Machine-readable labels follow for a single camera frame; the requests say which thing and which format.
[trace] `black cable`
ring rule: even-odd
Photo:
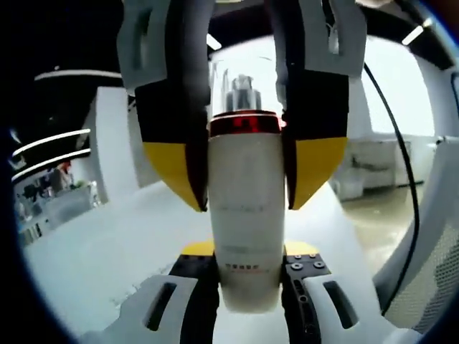
[[[413,211],[415,213],[415,227],[413,229],[413,237],[411,240],[411,245],[410,249],[408,250],[408,255],[407,259],[405,260],[405,263],[403,265],[402,271],[400,272],[399,279],[397,281],[397,284],[395,285],[394,291],[391,294],[391,297],[389,298],[387,304],[385,305],[384,309],[382,310],[382,314],[385,315],[386,312],[388,311],[392,301],[394,298],[397,296],[397,293],[399,292],[400,287],[402,286],[404,276],[407,273],[408,267],[410,266],[411,259],[413,257],[413,254],[415,252],[416,248],[416,243],[417,243],[417,238],[419,236],[419,225],[420,225],[420,218],[419,218],[419,206],[417,204],[417,192],[416,192],[416,183],[415,183],[415,176],[413,174],[413,170],[411,167],[410,163],[410,156],[408,155],[408,150],[406,145],[404,144],[402,134],[400,133],[399,127],[397,125],[397,121],[394,118],[394,114],[390,110],[390,106],[387,103],[386,97],[381,91],[381,88],[378,85],[378,82],[374,79],[372,71],[369,69],[368,65],[365,63],[364,64],[364,69],[365,72],[368,74],[370,80],[373,82],[374,87],[376,88],[382,102],[384,103],[384,106],[387,110],[387,113],[389,114],[390,120],[392,122],[392,125],[394,126],[394,131],[395,131],[395,136],[397,137],[397,141],[400,146],[400,150],[402,151],[402,157],[403,161],[405,164],[405,168],[407,169],[407,175],[408,175],[408,181],[410,183],[410,191],[411,191],[411,196],[412,196],[412,201],[413,201]]]

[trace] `floor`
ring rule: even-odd
[[[424,186],[417,187],[422,199]],[[367,193],[360,199],[343,201],[364,248],[369,268],[375,274],[400,243],[413,218],[409,188],[391,188]]]

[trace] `white bottle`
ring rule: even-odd
[[[279,300],[285,177],[277,117],[248,112],[211,122],[209,210],[225,304],[258,313]]]

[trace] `ceiling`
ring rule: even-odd
[[[54,77],[33,82],[37,75],[54,70],[119,72],[116,35],[123,20],[121,1],[37,2],[33,13],[27,14],[29,20],[23,21],[27,25],[19,30],[17,39],[18,48],[23,52],[20,58],[26,67],[15,86],[27,96],[15,100],[18,115],[10,121],[23,144],[81,129],[97,87],[122,86],[121,79],[93,76]],[[395,42],[401,42],[420,20],[394,3],[381,10],[363,10],[368,33]],[[262,0],[245,0],[216,4],[209,33],[223,47],[228,47],[272,32]],[[430,32],[416,39],[410,48],[441,69],[452,64]],[[46,149],[34,149],[29,152],[27,165],[74,151],[75,140],[59,140],[47,144]]]

